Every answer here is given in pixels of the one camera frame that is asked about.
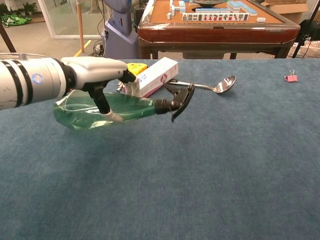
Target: yellow object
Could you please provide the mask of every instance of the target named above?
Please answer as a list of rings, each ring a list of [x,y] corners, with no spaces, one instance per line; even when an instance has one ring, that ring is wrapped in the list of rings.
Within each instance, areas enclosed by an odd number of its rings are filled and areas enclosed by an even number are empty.
[[[88,45],[91,43],[91,40],[87,41],[84,45],[84,48],[88,47]],[[82,50],[80,49],[75,55],[74,57],[78,57],[80,54],[82,53]]]
[[[128,70],[136,76],[148,68],[144,63],[128,63],[127,66]]]

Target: green bag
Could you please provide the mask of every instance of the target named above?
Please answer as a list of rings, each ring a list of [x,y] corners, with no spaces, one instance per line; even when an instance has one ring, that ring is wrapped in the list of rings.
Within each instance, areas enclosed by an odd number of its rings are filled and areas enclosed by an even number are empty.
[[[4,25],[11,27],[11,26],[19,26],[27,24],[31,21],[31,18],[28,16],[21,16],[21,15],[3,15],[1,16],[1,21]]]

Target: black pole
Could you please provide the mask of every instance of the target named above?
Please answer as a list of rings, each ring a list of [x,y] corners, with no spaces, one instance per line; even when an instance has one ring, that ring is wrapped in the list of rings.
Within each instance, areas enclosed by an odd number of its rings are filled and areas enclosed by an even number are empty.
[[[302,35],[301,35],[302,37],[301,37],[301,39],[299,40],[298,46],[296,46],[296,49],[295,49],[295,51],[294,51],[294,53],[293,53],[293,55],[292,55],[292,58],[293,58],[293,59],[297,56],[297,54],[298,54],[298,52],[299,52],[299,50],[300,50],[300,47],[301,47],[302,45],[305,45],[305,40],[307,39],[307,37],[309,37],[309,36],[308,36],[308,32],[309,32],[309,30],[310,30],[310,27],[311,27],[312,22],[313,22],[314,19],[315,19],[315,16],[316,16],[317,12],[318,12],[318,10],[319,10],[319,7],[320,7],[320,0],[318,0],[318,3],[317,3],[317,5],[316,5],[316,7],[315,7],[315,9],[314,9],[314,11],[313,11],[313,13],[312,13],[312,16],[311,16],[311,18],[310,18],[310,20],[309,20],[309,22],[308,22],[307,27],[304,28],[304,31],[303,31],[303,33],[302,33]]]

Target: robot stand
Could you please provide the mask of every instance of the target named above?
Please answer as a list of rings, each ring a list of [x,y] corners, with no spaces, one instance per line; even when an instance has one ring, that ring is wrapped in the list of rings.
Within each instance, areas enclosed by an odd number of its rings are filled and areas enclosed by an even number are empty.
[[[138,34],[132,31],[131,0],[103,0],[112,9],[102,34],[104,56],[112,59],[139,59]]]

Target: pink binder clip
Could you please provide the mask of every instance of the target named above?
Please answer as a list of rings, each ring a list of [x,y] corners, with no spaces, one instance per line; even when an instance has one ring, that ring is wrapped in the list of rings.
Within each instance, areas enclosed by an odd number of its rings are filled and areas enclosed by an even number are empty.
[[[298,82],[298,76],[295,75],[295,70],[290,70],[290,75],[289,75],[289,76],[285,76],[284,79],[285,79],[288,83]]]

